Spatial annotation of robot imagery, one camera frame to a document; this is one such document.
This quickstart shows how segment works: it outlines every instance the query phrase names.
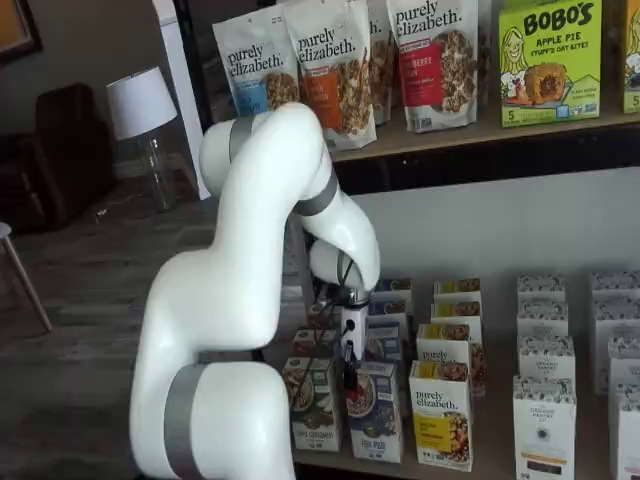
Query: brown leather chair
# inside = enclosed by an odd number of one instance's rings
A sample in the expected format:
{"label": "brown leather chair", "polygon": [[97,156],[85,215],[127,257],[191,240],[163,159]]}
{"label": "brown leather chair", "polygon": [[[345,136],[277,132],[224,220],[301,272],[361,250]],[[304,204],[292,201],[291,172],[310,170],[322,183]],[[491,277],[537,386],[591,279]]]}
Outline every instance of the brown leather chair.
{"label": "brown leather chair", "polygon": [[0,219],[15,230],[63,226],[114,184],[109,130],[86,85],[40,95],[33,135],[0,137]]}

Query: table lamp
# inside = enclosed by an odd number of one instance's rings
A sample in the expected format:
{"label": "table lamp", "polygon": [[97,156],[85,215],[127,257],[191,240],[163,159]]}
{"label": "table lamp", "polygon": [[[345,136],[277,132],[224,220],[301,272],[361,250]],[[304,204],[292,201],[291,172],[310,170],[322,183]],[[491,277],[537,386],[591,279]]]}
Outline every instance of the table lamp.
{"label": "table lamp", "polygon": [[166,171],[158,127],[173,120],[177,112],[160,69],[134,73],[107,85],[107,97],[116,140],[137,137],[156,207],[168,210],[175,201],[175,188]]}

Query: gray joint band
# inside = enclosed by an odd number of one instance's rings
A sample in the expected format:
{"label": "gray joint band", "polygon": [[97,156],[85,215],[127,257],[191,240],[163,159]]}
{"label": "gray joint band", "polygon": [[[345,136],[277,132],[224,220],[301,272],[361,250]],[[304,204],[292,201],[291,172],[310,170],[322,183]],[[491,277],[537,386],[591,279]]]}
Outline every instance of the gray joint band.
{"label": "gray joint band", "polygon": [[202,479],[191,445],[191,411],[206,365],[187,365],[173,378],[164,407],[164,446],[171,469],[179,478]]}
{"label": "gray joint band", "polygon": [[251,136],[254,119],[255,117],[238,117],[231,125],[231,132],[229,132],[229,163],[233,162],[233,159],[240,151],[240,147]]}
{"label": "gray joint band", "polygon": [[338,177],[336,176],[335,170],[331,169],[331,176],[329,177],[329,181],[327,185],[322,189],[322,191],[313,198],[308,200],[300,200],[293,211],[298,215],[302,215],[303,217],[312,217],[314,215],[323,212],[325,208],[329,206],[331,200],[335,196],[338,191]]}

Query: picture frame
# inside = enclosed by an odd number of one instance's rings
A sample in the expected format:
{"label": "picture frame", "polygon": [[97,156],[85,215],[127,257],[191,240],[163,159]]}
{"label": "picture frame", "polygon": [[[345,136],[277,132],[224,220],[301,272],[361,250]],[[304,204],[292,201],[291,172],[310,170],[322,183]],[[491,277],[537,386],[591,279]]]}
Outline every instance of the picture frame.
{"label": "picture frame", "polygon": [[0,0],[0,65],[42,50],[27,0]]}

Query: purely elizabeth granola bag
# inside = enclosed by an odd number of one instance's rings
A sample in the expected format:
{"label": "purely elizabeth granola bag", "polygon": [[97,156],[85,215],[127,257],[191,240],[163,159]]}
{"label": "purely elizabeth granola bag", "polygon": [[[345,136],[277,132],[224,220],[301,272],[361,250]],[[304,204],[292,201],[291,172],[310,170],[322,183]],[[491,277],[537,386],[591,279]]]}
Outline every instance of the purely elizabeth granola bag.
{"label": "purely elizabeth granola bag", "polygon": [[391,88],[396,44],[389,23],[387,0],[368,0],[371,35],[371,103],[376,125],[391,120]]}
{"label": "purely elizabeth granola bag", "polygon": [[216,23],[213,33],[239,116],[299,100],[298,63],[282,5]]}
{"label": "purely elizabeth granola bag", "polygon": [[476,121],[478,0],[387,0],[407,130]]}
{"label": "purely elizabeth granola bag", "polygon": [[328,147],[349,150],[373,142],[366,0],[296,0],[284,4],[284,16]]}

